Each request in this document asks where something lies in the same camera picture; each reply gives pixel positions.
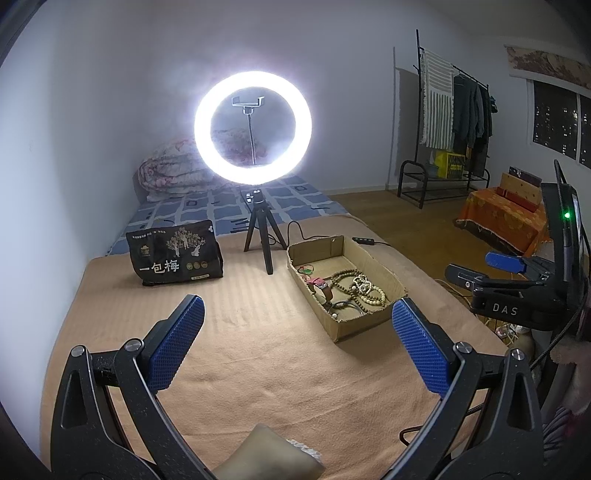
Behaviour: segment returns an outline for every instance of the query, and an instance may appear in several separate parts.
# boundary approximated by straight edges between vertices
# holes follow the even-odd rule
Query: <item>glowing ring light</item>
[[[287,150],[269,165],[238,167],[218,153],[212,141],[212,119],[220,103],[237,90],[263,87],[281,95],[295,117],[295,135]],[[195,143],[203,161],[221,177],[248,185],[260,185],[289,173],[302,159],[312,135],[312,117],[306,99],[287,80],[266,72],[243,72],[213,87],[203,98],[195,114]]]

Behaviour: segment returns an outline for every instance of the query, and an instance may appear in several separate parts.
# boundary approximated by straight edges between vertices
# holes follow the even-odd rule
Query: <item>striped towel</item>
[[[426,147],[453,146],[453,76],[451,63],[428,50],[421,55],[423,74],[423,138]]]

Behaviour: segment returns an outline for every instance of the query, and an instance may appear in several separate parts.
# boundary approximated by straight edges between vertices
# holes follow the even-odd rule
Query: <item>light stand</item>
[[[242,112],[248,117],[248,132],[251,138],[251,149],[252,149],[252,165],[256,165],[256,154],[255,154],[255,141],[252,135],[252,113],[254,112],[255,108],[259,108],[264,105],[265,97],[259,97],[256,102],[254,103],[245,103],[240,101],[240,97],[233,97],[232,98],[232,106],[241,107]],[[275,236],[277,237],[277,241],[283,247],[283,250],[287,250],[287,244],[277,226],[277,222],[271,213],[271,208],[269,204],[265,200],[265,196],[263,195],[262,191],[254,190],[252,195],[247,193],[246,194],[246,203],[250,203],[252,208],[251,211],[251,221],[248,225],[248,233],[246,234],[246,242],[244,244],[244,251],[248,252],[251,246],[252,234],[255,230],[255,224],[258,222],[258,229],[259,233],[261,234],[261,245],[262,245],[262,254],[265,257],[265,266],[267,268],[267,273],[269,275],[273,275],[273,259],[271,258],[271,245],[269,244],[269,232],[267,229],[267,221],[271,225],[271,228],[275,232]]]

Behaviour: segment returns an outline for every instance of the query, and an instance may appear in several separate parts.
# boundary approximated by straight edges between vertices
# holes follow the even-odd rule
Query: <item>blue gripper pad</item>
[[[171,322],[172,325],[151,355],[145,376],[146,385],[151,392],[166,390],[170,386],[204,320],[203,300],[194,296],[181,312],[175,310],[164,321]]]
[[[488,252],[484,257],[486,265],[492,268],[498,268],[510,273],[525,272],[525,265],[520,257],[504,255],[497,252]]]
[[[451,339],[439,325],[430,323],[408,297],[394,304],[392,325],[423,378],[425,386],[433,393],[444,397],[452,382],[454,359],[449,355],[453,350],[446,356],[438,343],[450,349],[453,348]]]

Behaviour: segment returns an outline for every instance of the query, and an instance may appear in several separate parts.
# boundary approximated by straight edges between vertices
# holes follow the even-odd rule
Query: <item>window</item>
[[[533,83],[534,142],[591,168],[591,99],[548,83]]]

